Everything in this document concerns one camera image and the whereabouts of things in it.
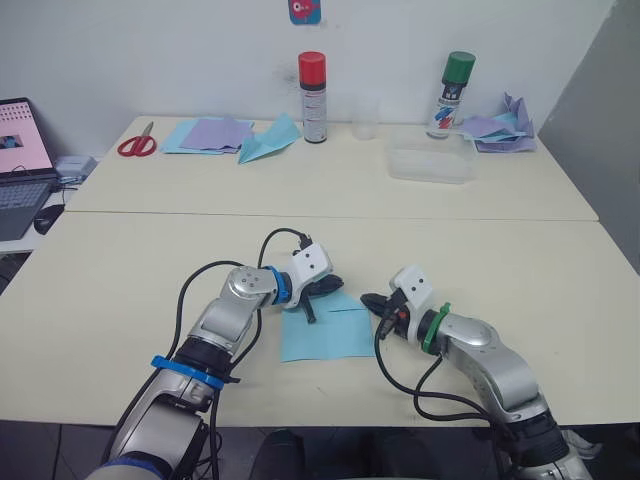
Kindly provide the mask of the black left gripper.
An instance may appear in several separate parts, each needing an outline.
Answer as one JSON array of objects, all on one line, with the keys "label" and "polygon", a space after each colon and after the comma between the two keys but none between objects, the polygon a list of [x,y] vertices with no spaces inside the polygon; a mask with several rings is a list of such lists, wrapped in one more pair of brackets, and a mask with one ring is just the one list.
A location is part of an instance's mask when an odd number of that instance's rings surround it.
[{"label": "black left gripper", "polygon": [[329,274],[324,278],[311,282],[306,285],[301,291],[301,307],[304,310],[307,323],[314,324],[316,322],[316,315],[314,313],[311,297],[321,297],[329,295],[344,286],[344,281],[341,277],[334,274]]}]

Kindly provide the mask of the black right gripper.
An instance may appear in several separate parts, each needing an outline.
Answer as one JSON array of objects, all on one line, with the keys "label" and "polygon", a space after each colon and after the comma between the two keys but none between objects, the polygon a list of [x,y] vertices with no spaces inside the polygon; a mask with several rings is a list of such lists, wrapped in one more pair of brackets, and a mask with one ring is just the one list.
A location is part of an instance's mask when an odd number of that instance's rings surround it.
[{"label": "black right gripper", "polygon": [[402,290],[395,290],[388,298],[377,293],[366,293],[360,301],[375,316],[381,319],[381,339],[393,333],[407,339],[410,313],[407,298]]}]

